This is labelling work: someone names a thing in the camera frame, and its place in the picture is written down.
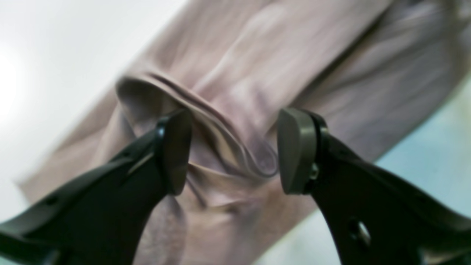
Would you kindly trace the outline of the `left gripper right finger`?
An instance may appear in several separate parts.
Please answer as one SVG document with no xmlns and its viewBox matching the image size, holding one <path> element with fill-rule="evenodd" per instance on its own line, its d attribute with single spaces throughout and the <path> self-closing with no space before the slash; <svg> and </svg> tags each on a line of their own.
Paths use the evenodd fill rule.
<svg viewBox="0 0 471 265">
<path fill-rule="evenodd" d="M 320 115 L 281 109 L 277 149 L 284 193 L 313 198 L 343 265 L 470 264 L 470 218 L 360 158 Z"/>
</svg>

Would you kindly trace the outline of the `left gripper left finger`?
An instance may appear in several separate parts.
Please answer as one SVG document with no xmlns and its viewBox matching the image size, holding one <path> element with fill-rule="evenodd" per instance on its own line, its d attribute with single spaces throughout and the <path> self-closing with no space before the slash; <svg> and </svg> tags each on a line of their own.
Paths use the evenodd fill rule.
<svg viewBox="0 0 471 265">
<path fill-rule="evenodd" d="M 185 185 L 192 118 L 160 117 L 106 164 L 1 224 L 2 265 L 131 265 L 153 209 Z"/>
</svg>

